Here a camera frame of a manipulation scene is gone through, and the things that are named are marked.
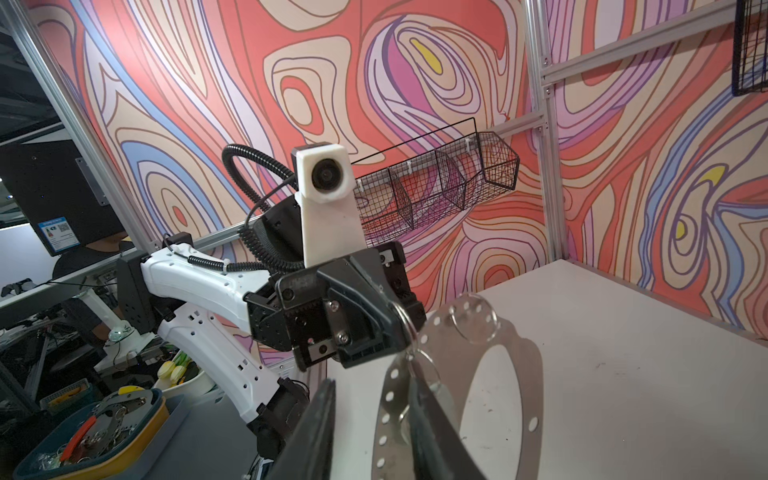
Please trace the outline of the computer monitor in background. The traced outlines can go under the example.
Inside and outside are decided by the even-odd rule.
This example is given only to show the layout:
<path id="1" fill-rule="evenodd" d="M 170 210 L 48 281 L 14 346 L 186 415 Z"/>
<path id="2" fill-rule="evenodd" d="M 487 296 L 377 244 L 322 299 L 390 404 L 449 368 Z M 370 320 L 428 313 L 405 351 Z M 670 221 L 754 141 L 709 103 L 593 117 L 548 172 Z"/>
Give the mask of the computer monitor in background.
<path id="1" fill-rule="evenodd" d="M 71 140 L 3 146 L 1 178 L 52 257 L 124 230 Z"/>

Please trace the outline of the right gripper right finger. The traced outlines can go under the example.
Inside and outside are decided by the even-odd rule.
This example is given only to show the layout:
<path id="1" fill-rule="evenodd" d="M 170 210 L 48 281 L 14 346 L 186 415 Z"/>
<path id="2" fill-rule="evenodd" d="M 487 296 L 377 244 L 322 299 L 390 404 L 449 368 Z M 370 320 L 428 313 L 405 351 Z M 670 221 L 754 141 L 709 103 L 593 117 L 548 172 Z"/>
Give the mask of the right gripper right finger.
<path id="1" fill-rule="evenodd" d="M 415 360 L 409 363 L 409 374 L 410 445 L 415 478 L 484 479 Z"/>

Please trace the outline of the silver split keyring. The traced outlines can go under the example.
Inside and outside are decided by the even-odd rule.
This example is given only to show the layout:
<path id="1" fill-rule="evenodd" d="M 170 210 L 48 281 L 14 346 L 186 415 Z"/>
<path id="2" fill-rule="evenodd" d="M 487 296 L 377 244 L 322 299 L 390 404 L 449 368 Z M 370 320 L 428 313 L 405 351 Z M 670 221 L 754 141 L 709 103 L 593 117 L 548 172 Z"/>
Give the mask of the silver split keyring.
<path id="1" fill-rule="evenodd" d="M 495 310 L 485 298 L 477 294 L 457 298 L 448 307 L 448 312 L 459 334 L 474 345 L 491 342 L 500 329 Z"/>

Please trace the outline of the perforated metal ring plate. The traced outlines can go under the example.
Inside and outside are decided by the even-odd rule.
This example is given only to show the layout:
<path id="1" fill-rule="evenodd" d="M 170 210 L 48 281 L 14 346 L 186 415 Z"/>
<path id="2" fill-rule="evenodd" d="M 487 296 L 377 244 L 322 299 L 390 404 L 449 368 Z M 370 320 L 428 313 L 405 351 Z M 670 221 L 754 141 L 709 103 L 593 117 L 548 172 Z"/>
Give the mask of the perforated metal ring plate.
<path id="1" fill-rule="evenodd" d="M 421 366 L 429 388 L 459 435 L 477 370 L 483 357 L 495 347 L 506 350 L 519 389 L 522 433 L 514 476 L 538 476 L 544 417 L 541 353 L 533 341 L 521 337 L 515 326 L 497 313 L 500 329 L 496 337 L 483 345 L 469 343 L 449 316 L 448 307 L 455 300 L 428 318 L 415 347 L 398 354 L 386 371 L 372 451 L 374 479 L 416 479 L 410 445 L 409 363 L 415 360 Z"/>

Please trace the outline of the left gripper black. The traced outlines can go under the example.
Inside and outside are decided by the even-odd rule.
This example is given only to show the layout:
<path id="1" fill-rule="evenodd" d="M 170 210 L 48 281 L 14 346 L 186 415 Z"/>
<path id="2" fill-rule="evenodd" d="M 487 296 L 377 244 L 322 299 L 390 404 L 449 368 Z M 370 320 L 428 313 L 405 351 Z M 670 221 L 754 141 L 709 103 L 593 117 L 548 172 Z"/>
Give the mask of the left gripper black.
<path id="1" fill-rule="evenodd" d="M 345 369 L 409 347 L 426 321 L 406 254 L 386 242 L 271 280 L 248 292 L 252 336 L 307 370 L 328 359 Z"/>

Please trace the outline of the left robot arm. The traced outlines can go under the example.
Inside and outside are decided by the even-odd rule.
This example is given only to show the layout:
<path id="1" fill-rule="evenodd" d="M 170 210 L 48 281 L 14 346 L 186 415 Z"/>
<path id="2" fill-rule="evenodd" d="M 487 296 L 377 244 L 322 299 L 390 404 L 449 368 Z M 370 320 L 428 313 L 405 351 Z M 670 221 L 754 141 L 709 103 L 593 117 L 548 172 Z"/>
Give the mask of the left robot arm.
<path id="1" fill-rule="evenodd" d="M 350 368 L 406 349 L 426 312 L 401 244 L 366 242 L 345 147 L 297 147 L 285 166 L 230 144 L 222 162 L 253 203 L 239 231 L 253 260 L 206 255 L 182 232 L 118 260 L 118 300 L 133 328 L 191 356 L 274 460 L 310 390 L 252 360 L 241 334 L 290 353 L 301 371 L 328 359 Z"/>

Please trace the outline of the yellow blue tool tray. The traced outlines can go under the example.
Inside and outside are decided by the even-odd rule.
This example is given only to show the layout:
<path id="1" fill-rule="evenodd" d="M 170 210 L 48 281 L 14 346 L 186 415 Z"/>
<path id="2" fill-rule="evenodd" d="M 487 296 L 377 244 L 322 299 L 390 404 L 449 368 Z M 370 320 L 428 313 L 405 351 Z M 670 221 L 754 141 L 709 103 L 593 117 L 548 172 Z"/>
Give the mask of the yellow blue tool tray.
<path id="1" fill-rule="evenodd" d="M 160 389 L 114 392 L 62 421 L 15 468 L 14 479 L 106 479 L 135 463 L 169 419 Z"/>

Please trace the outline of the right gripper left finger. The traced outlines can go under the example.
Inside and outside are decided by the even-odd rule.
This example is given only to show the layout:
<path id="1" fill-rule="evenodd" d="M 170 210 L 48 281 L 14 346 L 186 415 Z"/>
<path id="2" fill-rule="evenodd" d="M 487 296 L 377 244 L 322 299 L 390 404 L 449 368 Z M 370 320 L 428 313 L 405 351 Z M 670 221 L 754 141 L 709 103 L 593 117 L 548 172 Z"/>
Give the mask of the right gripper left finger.
<path id="1" fill-rule="evenodd" d="M 325 379 L 300 419 L 267 480 L 328 480 L 331 477 L 336 382 Z"/>

